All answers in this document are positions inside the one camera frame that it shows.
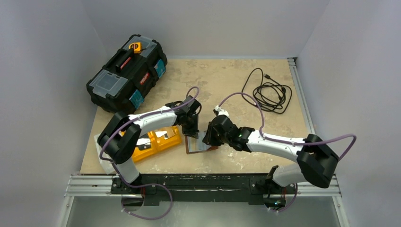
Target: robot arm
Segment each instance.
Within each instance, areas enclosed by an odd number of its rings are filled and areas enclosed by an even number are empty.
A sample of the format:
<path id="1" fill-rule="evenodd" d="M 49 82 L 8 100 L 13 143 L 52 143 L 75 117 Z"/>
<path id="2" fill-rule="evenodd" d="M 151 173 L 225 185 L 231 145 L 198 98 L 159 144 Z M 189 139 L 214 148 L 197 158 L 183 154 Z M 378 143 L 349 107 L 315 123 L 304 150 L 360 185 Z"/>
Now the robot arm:
<path id="1" fill-rule="evenodd" d="M 123 131 L 125 131 L 123 136 L 117 134 L 105 148 L 106 154 L 111 157 L 114 166 L 128 183 L 134 182 L 139 177 L 139 171 L 136 169 L 131 157 L 138 139 L 142 135 L 162 127 L 181 125 L 185 136 L 198 138 L 198 114 L 196 110 L 201 104 L 196 99 L 190 101 L 191 99 L 192 96 L 188 96 L 183 101 L 183 103 L 189 102 L 188 104 L 172 111 L 168 110 L 177 107 L 177 102 L 168 103 L 152 111 L 160 111 L 160 113 L 157 114 L 149 115 L 148 113 L 143 113 L 126 115 L 122 112 L 118 112 L 113 116 L 97 140 L 97 143 L 101 147 L 104 146 L 111 135 L 123 124 L 127 123 L 129 120 L 138 118 L 135 123 L 131 123 L 123 129 Z"/>
<path id="2" fill-rule="evenodd" d="M 290 183 L 308 181 L 311 184 L 328 188 L 339 157 L 327 145 L 295 146 L 265 139 L 273 138 L 294 143 L 319 142 L 318 136 L 309 134 L 304 138 L 286 138 L 281 136 L 263 136 L 254 128 L 238 128 L 231 122 L 228 112 L 216 106 L 216 117 L 209 122 L 203 142 L 211 146 L 228 144 L 237 151 L 263 152 L 289 159 L 297 164 L 275 166 L 270 171 L 271 180 L 285 187 Z"/>

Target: coiled black cable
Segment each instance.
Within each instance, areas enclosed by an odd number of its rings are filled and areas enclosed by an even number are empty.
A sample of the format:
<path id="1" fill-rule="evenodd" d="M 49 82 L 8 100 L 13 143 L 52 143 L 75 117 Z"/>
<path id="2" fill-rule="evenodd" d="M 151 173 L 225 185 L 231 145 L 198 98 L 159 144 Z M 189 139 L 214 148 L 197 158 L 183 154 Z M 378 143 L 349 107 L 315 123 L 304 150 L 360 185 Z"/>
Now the coiled black cable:
<path id="1" fill-rule="evenodd" d="M 252 73 L 255 72 L 256 70 L 260 70 L 262 73 L 262 79 L 261 79 L 261 84 L 260 86 L 257 86 L 253 92 L 252 95 L 255 98 L 255 100 L 258 102 L 259 106 L 261 107 L 261 109 L 263 111 L 266 112 L 273 112 L 276 114 L 283 114 L 287 108 L 288 108 L 288 104 L 291 101 L 292 98 L 292 89 L 287 86 L 287 85 L 282 85 L 279 84 L 277 81 L 273 80 L 269 75 L 264 74 L 263 70 L 261 68 L 255 68 L 254 70 L 252 70 L 252 72 L 249 74 L 248 79 L 246 79 L 246 82 L 244 84 L 244 86 L 242 87 L 241 92 L 244 92 L 245 86 L 248 83 L 249 78 L 251 77 Z M 263 78 L 269 79 L 272 82 L 265 82 L 263 83 Z M 278 97 L 278 101 L 274 101 L 271 98 L 267 98 L 266 96 L 264 96 L 262 94 L 262 89 L 264 88 L 271 88 L 273 89 Z M 289 91 L 289 98 L 287 101 L 287 90 Z M 253 105 L 254 107 L 257 107 L 255 104 L 253 104 L 253 102 L 248 101 L 244 95 L 241 95 L 242 98 L 248 102 L 249 104 Z"/>

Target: table top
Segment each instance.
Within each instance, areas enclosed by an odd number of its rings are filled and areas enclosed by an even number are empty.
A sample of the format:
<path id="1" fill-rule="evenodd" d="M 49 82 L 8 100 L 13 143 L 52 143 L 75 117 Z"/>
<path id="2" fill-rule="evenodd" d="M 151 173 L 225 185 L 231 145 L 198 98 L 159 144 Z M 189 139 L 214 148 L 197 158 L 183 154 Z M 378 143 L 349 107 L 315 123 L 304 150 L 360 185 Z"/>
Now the table top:
<path id="1" fill-rule="evenodd" d="M 145 97 L 144 103 L 136 114 L 158 109 L 166 103 L 183 100 L 192 86 L 200 88 L 197 100 L 202 104 L 199 115 L 199 130 L 206 130 L 208 122 L 215 115 L 212 109 L 229 94 L 241 91 L 246 78 L 254 68 L 262 68 L 277 82 L 288 85 L 293 90 L 293 96 L 284 114 L 263 112 L 265 127 L 263 132 L 285 136 L 306 137 L 306 128 L 302 109 L 288 62 L 281 60 L 219 60 L 219 59 L 171 59 L 168 60 L 166 73 L 156 83 Z M 253 89 L 260 85 L 261 73 L 256 71 L 245 88 L 252 94 Z M 266 96 L 276 97 L 265 89 Z M 222 106 L 230 114 L 230 119 L 238 127 L 247 126 L 258 129 L 262 123 L 257 108 L 245 102 L 240 95 L 228 99 Z M 112 113 L 98 107 L 95 120 L 82 162 L 81 174 L 104 174 L 100 166 L 95 146 L 94 136 L 100 134 L 110 121 Z M 270 154 L 246 151 L 235 151 L 228 145 L 204 153 L 186 154 L 183 142 L 157 155 L 148 157 L 136 163 L 141 173 L 266 173 L 272 166 L 289 165 L 292 161 Z"/>

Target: white wall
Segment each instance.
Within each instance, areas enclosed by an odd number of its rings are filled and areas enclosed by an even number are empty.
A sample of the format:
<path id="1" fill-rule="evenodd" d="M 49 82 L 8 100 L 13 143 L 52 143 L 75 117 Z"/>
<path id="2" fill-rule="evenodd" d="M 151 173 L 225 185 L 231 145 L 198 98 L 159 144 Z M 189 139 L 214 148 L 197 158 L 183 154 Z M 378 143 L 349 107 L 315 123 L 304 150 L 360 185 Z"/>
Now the white wall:
<path id="1" fill-rule="evenodd" d="M 55 226 L 105 55 L 79 0 L 0 1 L 1 226 Z"/>
<path id="2" fill-rule="evenodd" d="M 331 0 L 296 61 L 317 132 L 358 136 L 337 168 L 353 227 L 399 226 L 400 12 L 399 0 Z"/>
<path id="3" fill-rule="evenodd" d="M 169 58 L 298 56 L 329 0 L 83 0 L 108 56 L 141 34 Z"/>

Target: black toolbox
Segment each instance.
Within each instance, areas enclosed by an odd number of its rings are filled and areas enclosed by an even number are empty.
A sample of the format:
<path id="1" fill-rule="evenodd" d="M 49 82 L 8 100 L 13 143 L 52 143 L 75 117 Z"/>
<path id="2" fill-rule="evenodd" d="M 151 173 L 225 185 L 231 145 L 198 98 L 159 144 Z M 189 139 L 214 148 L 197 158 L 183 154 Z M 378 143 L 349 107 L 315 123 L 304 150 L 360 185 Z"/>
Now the black toolbox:
<path id="1" fill-rule="evenodd" d="M 141 42 L 140 53 L 129 49 Z M 166 71 L 167 58 L 156 40 L 132 35 L 106 65 L 87 83 L 94 104 L 108 112 L 133 114 Z"/>

